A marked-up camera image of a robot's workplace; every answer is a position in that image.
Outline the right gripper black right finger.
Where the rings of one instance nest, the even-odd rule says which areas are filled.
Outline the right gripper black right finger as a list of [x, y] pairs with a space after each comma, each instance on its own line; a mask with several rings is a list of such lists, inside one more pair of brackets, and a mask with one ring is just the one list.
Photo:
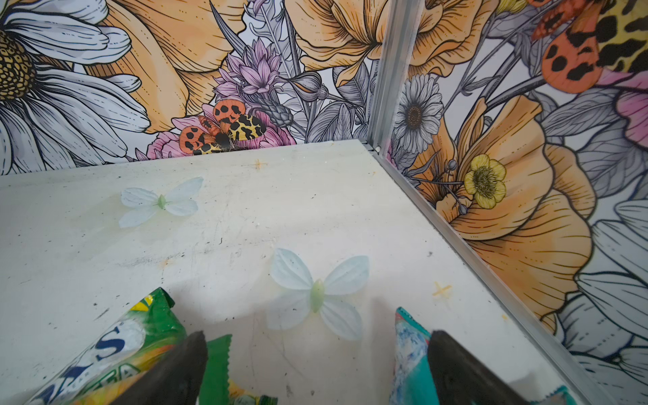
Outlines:
[[441, 404], [527, 402], [443, 330], [435, 330], [430, 335], [427, 359]]

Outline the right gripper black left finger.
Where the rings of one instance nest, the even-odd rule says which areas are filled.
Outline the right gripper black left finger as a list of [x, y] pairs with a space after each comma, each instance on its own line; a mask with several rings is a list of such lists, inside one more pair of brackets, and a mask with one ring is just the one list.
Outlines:
[[194, 332], [112, 403], [196, 404], [207, 362], [204, 333]]

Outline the green Fox's Spring Tea bag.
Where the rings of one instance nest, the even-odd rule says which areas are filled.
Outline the green Fox's Spring Tea bag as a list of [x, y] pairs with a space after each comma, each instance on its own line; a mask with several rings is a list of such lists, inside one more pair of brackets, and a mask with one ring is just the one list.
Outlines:
[[232, 336], [207, 342], [208, 361], [197, 404], [200, 405], [277, 405], [278, 398], [255, 395], [239, 387], [229, 377]]

